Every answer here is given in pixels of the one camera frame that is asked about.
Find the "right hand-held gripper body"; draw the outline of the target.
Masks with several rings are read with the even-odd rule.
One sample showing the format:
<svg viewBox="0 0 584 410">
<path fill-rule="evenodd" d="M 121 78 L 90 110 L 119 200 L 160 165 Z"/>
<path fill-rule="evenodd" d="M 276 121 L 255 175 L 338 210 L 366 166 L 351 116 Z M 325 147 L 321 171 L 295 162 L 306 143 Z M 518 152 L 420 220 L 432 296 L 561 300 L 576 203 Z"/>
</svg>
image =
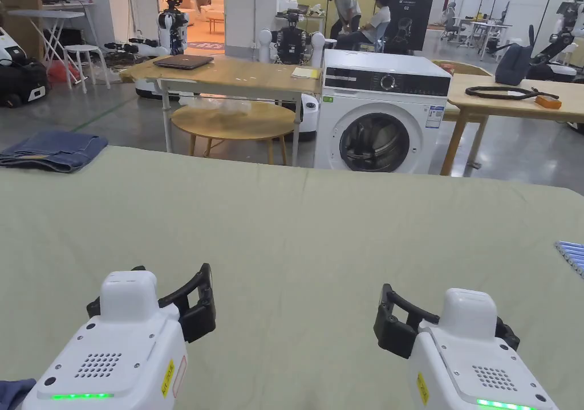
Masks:
<svg viewBox="0 0 584 410">
<path fill-rule="evenodd" d="M 437 324 L 422 321 L 409 357 L 415 409 L 556 409 L 520 356 L 495 336 L 486 293 L 449 289 Z"/>
</svg>

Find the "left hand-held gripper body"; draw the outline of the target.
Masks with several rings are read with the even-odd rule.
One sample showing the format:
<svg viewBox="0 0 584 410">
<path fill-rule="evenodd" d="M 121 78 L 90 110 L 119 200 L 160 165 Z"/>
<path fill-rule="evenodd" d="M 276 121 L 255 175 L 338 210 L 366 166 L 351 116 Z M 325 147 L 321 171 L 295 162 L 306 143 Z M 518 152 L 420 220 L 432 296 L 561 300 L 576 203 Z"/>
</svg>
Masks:
<svg viewBox="0 0 584 410">
<path fill-rule="evenodd" d="M 159 306 L 150 271 L 108 274 L 100 313 L 83 324 L 22 409 L 173 409 L 186 342 L 174 305 Z"/>
</svg>

